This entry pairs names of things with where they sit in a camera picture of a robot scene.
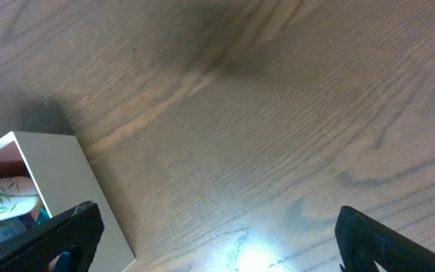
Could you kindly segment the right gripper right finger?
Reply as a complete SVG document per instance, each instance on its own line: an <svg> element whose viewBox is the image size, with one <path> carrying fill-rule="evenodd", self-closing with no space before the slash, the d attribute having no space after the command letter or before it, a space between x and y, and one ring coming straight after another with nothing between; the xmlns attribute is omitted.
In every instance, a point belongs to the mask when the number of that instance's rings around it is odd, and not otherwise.
<svg viewBox="0 0 435 272"><path fill-rule="evenodd" d="M351 206L342 206L335 238L343 272L435 272L435 253Z"/></svg>

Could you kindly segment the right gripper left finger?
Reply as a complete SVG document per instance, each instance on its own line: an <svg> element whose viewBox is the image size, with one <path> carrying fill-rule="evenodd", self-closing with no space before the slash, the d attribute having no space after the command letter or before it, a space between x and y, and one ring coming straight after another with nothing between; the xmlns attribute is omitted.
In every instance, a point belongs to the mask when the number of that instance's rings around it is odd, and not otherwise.
<svg viewBox="0 0 435 272"><path fill-rule="evenodd" d="M85 201L0 243L0 271L88 272L104 231L98 204Z"/></svg>

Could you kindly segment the white lotion tube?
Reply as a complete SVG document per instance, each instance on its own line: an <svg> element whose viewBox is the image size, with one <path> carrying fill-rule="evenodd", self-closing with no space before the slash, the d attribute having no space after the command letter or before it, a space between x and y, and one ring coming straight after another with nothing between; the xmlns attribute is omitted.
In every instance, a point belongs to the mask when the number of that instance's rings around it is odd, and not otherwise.
<svg viewBox="0 0 435 272"><path fill-rule="evenodd" d="M0 221L31 212L39 204L39 192L28 177L0 178Z"/></svg>

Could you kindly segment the teal white toothpaste tube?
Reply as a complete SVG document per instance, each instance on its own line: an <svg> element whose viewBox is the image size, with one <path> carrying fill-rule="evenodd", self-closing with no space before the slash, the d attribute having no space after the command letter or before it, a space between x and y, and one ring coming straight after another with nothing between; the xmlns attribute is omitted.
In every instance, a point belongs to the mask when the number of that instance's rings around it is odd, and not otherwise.
<svg viewBox="0 0 435 272"><path fill-rule="evenodd" d="M50 218L48 212L40 208L38 212L30 212L25 215L0 221L0 243L18 236L38 224L42 224Z"/></svg>

